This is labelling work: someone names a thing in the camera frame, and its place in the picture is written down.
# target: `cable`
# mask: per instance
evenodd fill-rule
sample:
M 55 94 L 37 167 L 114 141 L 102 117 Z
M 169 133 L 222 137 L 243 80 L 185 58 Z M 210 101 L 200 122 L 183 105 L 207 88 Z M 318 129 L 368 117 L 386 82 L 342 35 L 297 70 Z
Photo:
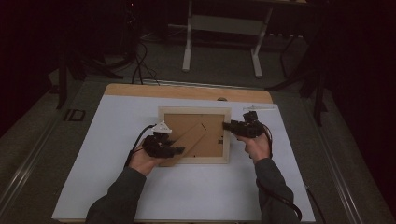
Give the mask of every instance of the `cable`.
M 187 28 L 181 28 L 180 30 L 175 31 L 172 34 L 168 35 L 168 37 L 172 37 L 174 35 L 181 34 L 184 31 L 187 31 Z M 163 41 L 162 38 L 155 36 L 154 32 L 150 32 L 150 33 L 148 33 L 146 35 L 140 36 L 140 40 L 148 41 L 148 42 L 161 42 L 161 41 Z
M 318 209 L 320 217 L 323 220 L 323 224 L 326 224 L 326 219 L 324 218 L 323 212 L 321 211 L 321 209 L 320 209 L 320 207 L 318 205 L 318 202 L 317 202 L 317 200 L 314 197 L 314 194 L 312 193 L 312 191 L 309 189 L 309 187 L 307 185 L 305 185 L 305 189 L 306 189 L 306 192 L 308 192 L 309 196 L 311 197 L 312 201 L 314 201 L 314 204 L 315 204 L 315 206 Z
M 143 65 L 144 68 L 146 68 L 147 72 L 148 72 L 149 75 L 150 75 L 150 77 L 147 77 L 147 78 L 148 78 L 148 79 L 154 79 L 154 80 L 157 82 L 157 84 L 160 86 L 160 83 L 158 82 L 158 80 L 157 80 L 157 78 L 156 78 L 157 72 L 156 72 L 155 70 L 149 68 L 149 67 L 146 65 L 146 63 L 144 62 L 144 60 L 146 59 L 147 54 L 148 54 L 148 48 L 147 48 L 147 46 L 146 46 L 145 44 L 143 44 L 142 42 L 139 42 L 139 44 L 140 44 L 141 46 L 143 46 L 143 48 L 144 48 L 145 51 L 144 51 L 143 57 L 141 57 L 141 58 L 139 57 L 139 55 L 136 55 L 137 67 L 136 67 L 136 69 L 134 70 L 134 73 L 133 73 L 133 75 L 132 75 L 132 84 L 134 84 L 134 79 L 135 79 L 137 73 L 139 74 L 140 83 L 141 83 L 142 85 L 144 84 L 144 83 L 143 83 L 143 79 L 144 79 L 144 78 L 142 77 L 142 68 L 141 68 L 141 66 Z
M 125 69 L 131 67 L 133 64 L 134 64 L 134 63 L 128 63 L 128 64 L 126 64 L 125 66 L 119 68 L 118 70 L 114 70 L 113 72 L 114 72 L 115 74 L 117 74 L 117 73 L 122 72 L 122 71 L 124 71 Z
M 142 137 L 143 133 L 145 133 L 148 129 L 153 128 L 154 126 L 155 126 L 155 125 L 149 125 L 149 126 L 147 126 L 147 127 L 146 127 L 145 129 L 143 129 L 143 131 L 139 134 L 139 136 L 137 137 L 136 141 L 134 142 L 134 147 L 129 151 L 128 157 L 127 157 L 126 162 L 125 162 L 125 164 L 124 164 L 124 167 L 127 167 L 127 166 L 129 165 L 129 161 L 131 160 L 132 155 L 134 155 L 134 153 L 136 153 L 137 151 L 143 149 L 143 148 L 141 148 L 141 149 L 138 149 L 138 150 L 134 151 L 134 150 L 136 149 L 137 143 L 140 142 L 140 138 Z
M 125 66 L 124 68 L 126 68 L 134 62 L 135 46 L 137 45 L 136 39 L 138 39 L 138 36 L 137 36 L 137 33 L 138 33 L 137 21 L 138 21 L 138 19 L 135 14 L 138 14 L 138 13 L 134 13 L 133 5 L 131 5 L 131 3 L 129 3 L 128 0 L 120 0 L 120 1 L 122 4 L 121 10 L 124 11 L 124 16 L 122 18 L 123 28 L 122 28 L 121 34 L 120 34 L 119 49 L 121 49 L 121 46 L 123 46 L 123 45 L 126 46 L 125 51 L 123 52 L 123 54 L 124 54 L 123 59 L 120 60 L 119 62 L 110 63 L 110 64 L 101 63 L 98 60 L 95 60 L 94 58 L 90 57 L 89 55 L 86 55 L 84 52 L 79 51 L 78 49 L 72 49 L 71 50 L 72 57 L 76 58 L 74 60 L 75 62 L 73 62 L 74 67 L 73 67 L 73 69 L 71 69 L 73 72 L 72 74 L 74 76 L 85 77 L 85 73 L 82 69 L 80 69 L 82 71 L 82 74 L 80 71 L 76 70 L 77 66 L 80 66 L 76 63 L 80 63 L 80 64 L 84 64 L 86 66 L 93 68 L 97 72 L 99 72 L 103 75 L 106 75 L 107 77 L 123 78 L 121 76 L 116 75 L 113 71 L 111 71 L 111 69 L 120 68 L 123 66 Z M 110 11 L 110 13 L 111 13 L 111 15 L 117 14 L 114 11 Z M 93 23 L 99 22 L 99 21 L 95 20 L 93 12 L 90 12 L 89 16 L 92 17 L 91 20 Z
M 287 200 L 286 198 L 273 193 L 271 190 L 266 189 L 259 181 L 259 179 L 256 179 L 256 185 L 257 187 L 259 187 L 260 190 L 262 190 L 264 193 L 266 193 L 267 195 L 269 195 L 270 197 L 273 197 L 277 200 L 279 200 L 280 202 L 284 203 L 285 205 L 287 205 L 288 207 L 290 207 L 291 209 L 294 210 L 294 212 L 297 214 L 298 219 L 301 221 L 301 219 L 303 218 L 303 214 L 301 213 L 301 210 L 291 201 Z

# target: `table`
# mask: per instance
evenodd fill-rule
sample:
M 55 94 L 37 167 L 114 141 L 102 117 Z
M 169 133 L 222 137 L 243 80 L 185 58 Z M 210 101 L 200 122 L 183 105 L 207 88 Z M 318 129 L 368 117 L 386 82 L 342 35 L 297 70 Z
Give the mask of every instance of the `table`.
M 228 102 L 218 101 L 219 98 L 227 99 Z M 75 165 L 64 185 L 53 218 L 62 222 L 84 220 L 89 206 L 106 193 L 109 185 L 120 173 L 125 155 L 129 151 L 128 147 L 133 144 L 129 141 L 134 141 L 131 136 L 135 134 L 137 136 L 140 132 L 131 129 L 131 123 L 140 126 L 156 119 L 156 111 L 153 111 L 157 107 L 156 104 L 209 107 L 227 105 L 235 112 L 235 106 L 249 106 L 252 103 L 268 105 L 272 103 L 272 99 L 266 91 L 110 84 L 106 88 Z M 233 113 L 232 119 L 239 117 L 241 119 L 242 112 L 238 113 Z M 272 130 L 275 137 L 274 146 L 284 149 L 275 154 L 274 160 L 278 162 L 279 169 L 295 192 L 295 202 L 303 211 L 303 218 L 306 221 L 314 221 L 312 208 L 279 111 L 273 110 L 269 114 L 259 114 L 259 118 L 262 118 L 261 116 L 267 118 L 270 129 L 274 128 Z M 172 168 L 154 169 L 142 192 L 136 220 L 141 222 L 175 221 L 175 219 L 185 222 L 258 220 L 260 218 L 259 206 L 258 203 L 253 203 L 257 200 L 254 167 L 246 153 L 238 150 L 243 147 L 242 143 L 233 140 L 232 145 L 229 164 L 180 164 Z M 287 169 L 289 165 L 293 166 L 292 169 Z M 197 178 L 205 179 L 205 183 L 197 183 Z M 180 186 L 186 185 L 190 188 L 180 190 Z M 193 213 L 175 212 L 173 209 L 178 205 L 190 207 Z M 215 211 L 206 211 L 207 207 Z M 230 212 L 233 210 L 241 212 L 242 215 Z
M 265 18 L 263 21 L 197 15 L 192 12 L 192 0 L 190 0 L 187 19 L 187 43 L 184 51 L 182 70 L 184 72 L 190 71 L 192 30 L 205 30 L 242 35 L 256 35 L 258 37 L 258 40 L 255 47 L 251 50 L 250 54 L 253 62 L 255 76 L 257 78 L 261 78 L 262 68 L 259 60 L 259 51 L 262 46 L 262 41 L 264 39 L 268 23 L 273 13 L 274 6 L 284 4 L 304 6 L 308 5 L 308 3 L 305 0 L 261 0 L 256 2 L 268 5 L 266 12 L 263 12 L 265 13 Z

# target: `floor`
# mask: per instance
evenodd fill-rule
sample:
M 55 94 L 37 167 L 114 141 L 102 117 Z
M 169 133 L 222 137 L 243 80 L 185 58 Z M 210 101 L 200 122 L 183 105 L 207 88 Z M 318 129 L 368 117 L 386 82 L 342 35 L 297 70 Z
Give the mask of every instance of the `floor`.
M 233 46 L 224 41 L 220 41 L 222 44 L 208 42 L 209 34 L 196 34 L 191 70 L 182 72 L 183 34 L 179 31 L 166 42 L 147 35 L 146 38 L 152 39 L 142 41 L 147 48 L 142 66 L 145 84 L 263 90 L 285 79 L 278 60 L 279 52 L 287 43 L 282 37 L 265 39 L 260 52 L 264 77 L 257 79 L 253 76 L 245 43 Z M 145 54 L 144 46 L 139 47 L 140 57 Z M 304 47 L 304 43 L 297 42 L 285 55 L 287 70 L 299 62 Z M 109 79 L 87 68 L 85 81 L 69 78 L 68 101 L 61 110 L 55 109 L 57 95 L 45 94 L 0 139 L 0 190 L 10 186 L 14 174 L 23 174 L 22 186 L 12 190 L 5 209 L 0 207 L 3 209 L 0 210 L 1 223 L 59 223 L 50 218 L 51 214 L 106 85 L 131 83 L 135 69 L 136 64 L 120 68 L 115 73 L 124 78 Z M 56 82 L 57 71 L 50 75 Z M 326 223 L 395 223 L 332 100 L 332 93 L 326 91 L 324 103 L 328 111 L 322 113 L 323 126 L 319 127 L 312 117 L 313 99 L 301 98 L 300 86 L 301 83 L 297 83 L 271 94 L 281 110 L 305 184 L 315 196 Z M 85 119 L 81 122 L 64 120 L 68 109 L 85 110 Z M 35 162 L 24 164 L 28 172 L 19 172 L 29 156 L 35 158 Z M 324 223 L 315 201 L 311 198 L 316 223 Z

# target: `white stand leg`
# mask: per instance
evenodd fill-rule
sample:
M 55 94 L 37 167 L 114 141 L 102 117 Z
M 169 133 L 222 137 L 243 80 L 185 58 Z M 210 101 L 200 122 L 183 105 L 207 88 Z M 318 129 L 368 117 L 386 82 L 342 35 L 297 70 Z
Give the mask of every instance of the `white stand leg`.
M 254 75 L 256 76 L 256 78 L 262 78 L 262 67 L 260 66 L 259 51 L 262 47 L 262 40 L 264 39 L 265 31 L 267 30 L 268 22 L 270 21 L 272 11 L 273 9 L 271 7 L 268 8 L 265 21 L 262 23 L 262 29 L 259 34 L 259 40 L 257 42 L 257 45 L 254 49 L 251 50 L 251 60 L 253 61 Z
M 191 61 L 191 9 L 192 9 L 192 0 L 189 1 L 189 17 L 187 18 L 187 43 L 186 49 L 184 50 L 184 59 L 183 59 L 183 72 L 190 71 L 190 61 Z

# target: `white table surface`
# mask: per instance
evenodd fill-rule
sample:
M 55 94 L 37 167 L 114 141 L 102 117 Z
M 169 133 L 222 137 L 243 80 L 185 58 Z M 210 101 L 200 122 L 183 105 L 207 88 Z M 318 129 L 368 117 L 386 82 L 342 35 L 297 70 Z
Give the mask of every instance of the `white table surface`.
M 259 120 L 272 132 L 273 159 L 294 192 L 303 221 L 315 221 L 277 105 L 111 95 L 104 95 L 99 104 L 52 218 L 85 218 L 90 206 L 117 179 L 140 132 L 159 122 L 158 106 L 230 107 L 232 119 L 243 120 L 247 112 L 243 108 L 252 105 L 275 108 L 258 111 Z M 243 143 L 232 136 L 228 164 L 154 168 L 141 194 L 135 220 L 260 220 L 255 179 Z

